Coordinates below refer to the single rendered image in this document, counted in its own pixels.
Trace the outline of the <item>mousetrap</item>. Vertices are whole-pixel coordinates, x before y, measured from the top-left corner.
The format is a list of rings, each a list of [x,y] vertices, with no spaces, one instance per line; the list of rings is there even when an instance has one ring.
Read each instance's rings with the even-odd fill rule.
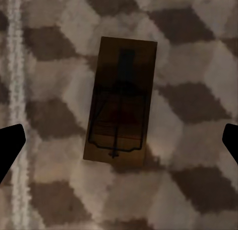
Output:
[[[101,37],[83,159],[144,168],[157,46]]]

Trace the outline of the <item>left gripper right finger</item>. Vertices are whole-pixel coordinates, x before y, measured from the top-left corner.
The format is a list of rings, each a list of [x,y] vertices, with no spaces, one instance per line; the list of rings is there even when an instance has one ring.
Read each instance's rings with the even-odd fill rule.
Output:
[[[238,164],[238,126],[228,123],[225,126],[222,141]]]

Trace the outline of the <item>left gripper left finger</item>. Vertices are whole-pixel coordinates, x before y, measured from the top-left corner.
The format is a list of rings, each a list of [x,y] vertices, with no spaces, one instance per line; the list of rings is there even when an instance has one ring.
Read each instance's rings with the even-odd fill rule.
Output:
[[[26,142],[22,124],[0,129],[0,183]]]

